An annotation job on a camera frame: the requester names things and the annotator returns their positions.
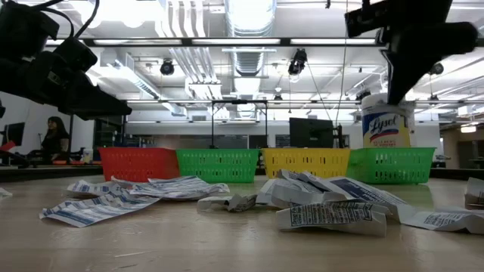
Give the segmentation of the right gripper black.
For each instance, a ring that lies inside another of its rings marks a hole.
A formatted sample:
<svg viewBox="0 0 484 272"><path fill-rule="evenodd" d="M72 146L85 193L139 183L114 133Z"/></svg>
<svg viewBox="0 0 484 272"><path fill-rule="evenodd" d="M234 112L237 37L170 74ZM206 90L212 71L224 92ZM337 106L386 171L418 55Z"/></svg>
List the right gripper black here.
<svg viewBox="0 0 484 272"><path fill-rule="evenodd" d="M362 0L359 9L344 14L347 35L355 38L377 30L377 44L387 62L387 103L397 105L435 64L434 57L473 51L479 38L470 22L448 22L453 0ZM393 78L395 74L395 91Z"/></svg>

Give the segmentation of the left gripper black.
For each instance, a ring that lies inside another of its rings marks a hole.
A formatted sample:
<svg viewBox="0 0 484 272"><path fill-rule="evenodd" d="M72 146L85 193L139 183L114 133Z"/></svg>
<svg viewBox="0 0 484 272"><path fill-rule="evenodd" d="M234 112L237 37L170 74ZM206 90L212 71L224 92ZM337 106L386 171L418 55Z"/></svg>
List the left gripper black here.
<svg viewBox="0 0 484 272"><path fill-rule="evenodd" d="M132 113L126 102L93 86L83 71L71 68L59 54L43 51L37 57L20 60L21 79L31 100L84 120Z"/></svg>

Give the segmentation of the dark shelf unit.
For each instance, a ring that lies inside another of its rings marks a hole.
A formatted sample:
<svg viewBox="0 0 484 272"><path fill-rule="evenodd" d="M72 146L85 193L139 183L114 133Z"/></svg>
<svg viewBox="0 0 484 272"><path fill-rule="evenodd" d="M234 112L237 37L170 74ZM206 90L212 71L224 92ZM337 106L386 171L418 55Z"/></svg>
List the dark shelf unit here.
<svg viewBox="0 0 484 272"><path fill-rule="evenodd" d="M95 120L94 147L123 147L125 143L123 116L108 116Z"/></svg>

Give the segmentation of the Lysol wipes canister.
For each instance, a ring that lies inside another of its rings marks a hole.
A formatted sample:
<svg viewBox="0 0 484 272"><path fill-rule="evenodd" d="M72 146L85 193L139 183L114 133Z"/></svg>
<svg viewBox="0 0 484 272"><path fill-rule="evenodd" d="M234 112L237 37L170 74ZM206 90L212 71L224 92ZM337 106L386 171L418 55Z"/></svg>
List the Lysol wipes canister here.
<svg viewBox="0 0 484 272"><path fill-rule="evenodd" d="M363 147L410 147L408 108L387 103L387 93L361 101Z"/></svg>

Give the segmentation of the person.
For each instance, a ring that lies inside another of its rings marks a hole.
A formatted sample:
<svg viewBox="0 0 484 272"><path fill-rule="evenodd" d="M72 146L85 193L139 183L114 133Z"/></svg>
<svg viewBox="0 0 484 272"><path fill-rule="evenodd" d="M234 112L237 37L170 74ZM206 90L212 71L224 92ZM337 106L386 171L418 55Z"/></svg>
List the person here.
<svg viewBox="0 0 484 272"><path fill-rule="evenodd" d="M51 116L47 121L48 130L41 144L43 159L47 162L66 160L70 143L70 135L65 129L63 120Z"/></svg>

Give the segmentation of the red plastic basket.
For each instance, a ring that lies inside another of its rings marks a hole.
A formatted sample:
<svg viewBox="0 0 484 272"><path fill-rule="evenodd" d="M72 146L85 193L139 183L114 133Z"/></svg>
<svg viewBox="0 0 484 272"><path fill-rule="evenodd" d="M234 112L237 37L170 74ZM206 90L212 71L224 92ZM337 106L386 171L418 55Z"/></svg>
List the red plastic basket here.
<svg viewBox="0 0 484 272"><path fill-rule="evenodd" d="M99 149L104 178L148 182L149 178L180 176L176 151L151 147L102 147Z"/></svg>

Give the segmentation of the blue striped bandage wrapper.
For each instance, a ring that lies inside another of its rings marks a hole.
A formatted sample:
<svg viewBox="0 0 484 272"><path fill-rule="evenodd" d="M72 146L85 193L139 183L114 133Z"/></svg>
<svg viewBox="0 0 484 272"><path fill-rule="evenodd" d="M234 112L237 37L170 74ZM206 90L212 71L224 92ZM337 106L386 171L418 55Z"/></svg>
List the blue striped bandage wrapper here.
<svg viewBox="0 0 484 272"><path fill-rule="evenodd" d="M150 179L143 188L150 195L162 199L202 199L220 193L229 193L227 184L209 184L197 176L182 176L173 179Z"/></svg>
<svg viewBox="0 0 484 272"><path fill-rule="evenodd" d="M150 184L150 182L125 181L125 180L122 180L122 179L115 178L114 176L112 176L110 178L110 180L112 182L114 182L115 184L118 184L119 186L126 188L126 189L132 189L134 186L141 186L141 185Z"/></svg>
<svg viewBox="0 0 484 272"><path fill-rule="evenodd" d="M100 221L126 215L158 202L153 196L132 195L127 190L109 192L103 196L84 200L68 200L61 204L43 209L39 218L50 218L74 227L87 227Z"/></svg>
<svg viewBox="0 0 484 272"><path fill-rule="evenodd" d="M117 182L108 181L102 183L90 183L84 180L77 181L67 187L67 191L73 193L75 196L125 196L129 192L126 188L120 186Z"/></svg>

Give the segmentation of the dark small monitor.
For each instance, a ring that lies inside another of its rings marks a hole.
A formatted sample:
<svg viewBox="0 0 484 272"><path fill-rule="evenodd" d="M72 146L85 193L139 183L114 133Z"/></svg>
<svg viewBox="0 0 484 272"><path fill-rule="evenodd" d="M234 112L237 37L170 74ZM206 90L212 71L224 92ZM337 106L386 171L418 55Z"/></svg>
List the dark small monitor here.
<svg viewBox="0 0 484 272"><path fill-rule="evenodd" d="M2 136L2 145L13 142L15 147L21 146L25 124L25 122L18 122L5 125L3 130L0 131L0 135Z"/></svg>

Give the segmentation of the black overhead rig beam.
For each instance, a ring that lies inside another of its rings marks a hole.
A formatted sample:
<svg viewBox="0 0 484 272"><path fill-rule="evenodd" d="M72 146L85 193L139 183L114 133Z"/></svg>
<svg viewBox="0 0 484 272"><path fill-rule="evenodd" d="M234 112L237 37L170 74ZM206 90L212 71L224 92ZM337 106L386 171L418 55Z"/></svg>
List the black overhead rig beam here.
<svg viewBox="0 0 484 272"><path fill-rule="evenodd" d="M130 39L80 39L91 48L177 48L177 47L372 47L382 48L373 39L358 38L130 38Z"/></svg>

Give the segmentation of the black monitor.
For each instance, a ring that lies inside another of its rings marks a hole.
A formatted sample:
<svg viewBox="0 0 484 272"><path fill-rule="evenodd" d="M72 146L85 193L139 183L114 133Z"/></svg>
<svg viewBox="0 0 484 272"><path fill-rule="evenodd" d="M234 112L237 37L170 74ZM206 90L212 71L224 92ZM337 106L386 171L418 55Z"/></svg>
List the black monitor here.
<svg viewBox="0 0 484 272"><path fill-rule="evenodd" d="M330 120L290 118L290 145L292 147L332 148L334 127Z"/></svg>

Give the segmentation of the yellow plastic basket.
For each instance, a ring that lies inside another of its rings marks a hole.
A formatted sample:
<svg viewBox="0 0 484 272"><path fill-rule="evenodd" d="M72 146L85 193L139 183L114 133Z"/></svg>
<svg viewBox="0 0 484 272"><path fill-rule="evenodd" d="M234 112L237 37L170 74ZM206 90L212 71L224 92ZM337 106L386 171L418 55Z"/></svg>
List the yellow plastic basket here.
<svg viewBox="0 0 484 272"><path fill-rule="evenodd" d="M275 178L280 170L310 172L321 178L345 176L348 148L264 148L265 173Z"/></svg>

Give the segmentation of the crumpled small white packet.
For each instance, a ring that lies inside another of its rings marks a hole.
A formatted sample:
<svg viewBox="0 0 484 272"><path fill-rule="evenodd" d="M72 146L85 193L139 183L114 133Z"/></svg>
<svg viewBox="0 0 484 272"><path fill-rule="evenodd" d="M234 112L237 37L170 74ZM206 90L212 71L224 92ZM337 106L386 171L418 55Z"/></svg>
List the crumpled small white packet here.
<svg viewBox="0 0 484 272"><path fill-rule="evenodd" d="M245 212L256 205L256 194L241 196L210 196L197 201L197 210L205 212L214 205L225 208L228 212Z"/></svg>

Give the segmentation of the white Drug Facts packet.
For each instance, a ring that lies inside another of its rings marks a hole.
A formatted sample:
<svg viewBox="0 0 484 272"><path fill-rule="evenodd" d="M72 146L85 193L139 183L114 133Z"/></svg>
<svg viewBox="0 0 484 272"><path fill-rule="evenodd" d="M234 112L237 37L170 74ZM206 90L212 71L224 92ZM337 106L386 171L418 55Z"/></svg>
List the white Drug Facts packet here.
<svg viewBox="0 0 484 272"><path fill-rule="evenodd" d="M320 227L345 233L386 236L387 207L365 202L320 202L276 212L280 230Z"/></svg>

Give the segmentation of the black background table frame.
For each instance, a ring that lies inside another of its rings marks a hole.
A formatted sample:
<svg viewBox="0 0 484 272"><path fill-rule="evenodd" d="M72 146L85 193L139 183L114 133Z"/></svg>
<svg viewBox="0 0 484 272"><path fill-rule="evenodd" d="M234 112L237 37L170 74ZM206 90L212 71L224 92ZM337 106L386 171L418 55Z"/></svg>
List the black background table frame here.
<svg viewBox="0 0 484 272"><path fill-rule="evenodd" d="M268 147L268 101L267 100L244 100L244 99L236 99L236 100L211 100L211 144L209 145L209 149L218 149L218 147L215 146L215 130L214 130L214 125L215 125L215 120L214 116L217 111L215 111L215 105L216 104L222 104L222 107L226 104L232 104L232 105L243 105L243 104L253 104L256 106L258 104L263 104L265 106L264 110L264 115L265 115L265 147Z"/></svg>

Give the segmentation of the silver ceiling air duct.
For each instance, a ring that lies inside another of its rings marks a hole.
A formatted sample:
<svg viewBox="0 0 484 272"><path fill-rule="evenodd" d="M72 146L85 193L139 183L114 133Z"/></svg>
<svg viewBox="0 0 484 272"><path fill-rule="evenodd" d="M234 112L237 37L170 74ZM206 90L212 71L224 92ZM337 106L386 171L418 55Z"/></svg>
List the silver ceiling air duct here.
<svg viewBox="0 0 484 272"><path fill-rule="evenodd" d="M228 36L236 38L269 37L273 33L277 0L224 0ZM240 76L257 76L265 54L232 54L235 71Z"/></svg>

